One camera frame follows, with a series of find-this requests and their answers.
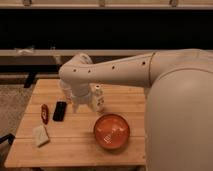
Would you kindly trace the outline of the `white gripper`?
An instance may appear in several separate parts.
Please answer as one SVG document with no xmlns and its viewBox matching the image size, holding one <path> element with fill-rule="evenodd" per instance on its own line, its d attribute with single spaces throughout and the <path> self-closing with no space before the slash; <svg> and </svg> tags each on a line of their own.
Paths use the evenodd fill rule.
<svg viewBox="0 0 213 171">
<path fill-rule="evenodd" d="M 81 104 L 89 104 L 91 102 L 92 93 L 88 92 L 84 95 L 74 95 L 70 93 L 70 99 L 73 103 L 73 113 L 77 113 L 79 105 Z"/>
</svg>

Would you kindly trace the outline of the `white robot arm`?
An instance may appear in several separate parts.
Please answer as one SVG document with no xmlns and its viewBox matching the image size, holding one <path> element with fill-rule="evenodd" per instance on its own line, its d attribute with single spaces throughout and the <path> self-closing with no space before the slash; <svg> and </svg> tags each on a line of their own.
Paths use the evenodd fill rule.
<svg viewBox="0 0 213 171">
<path fill-rule="evenodd" d="M 213 52 L 155 51 L 97 64 L 80 53 L 59 77 L 80 103 L 92 83 L 146 89 L 147 171 L 213 171 Z"/>
</svg>

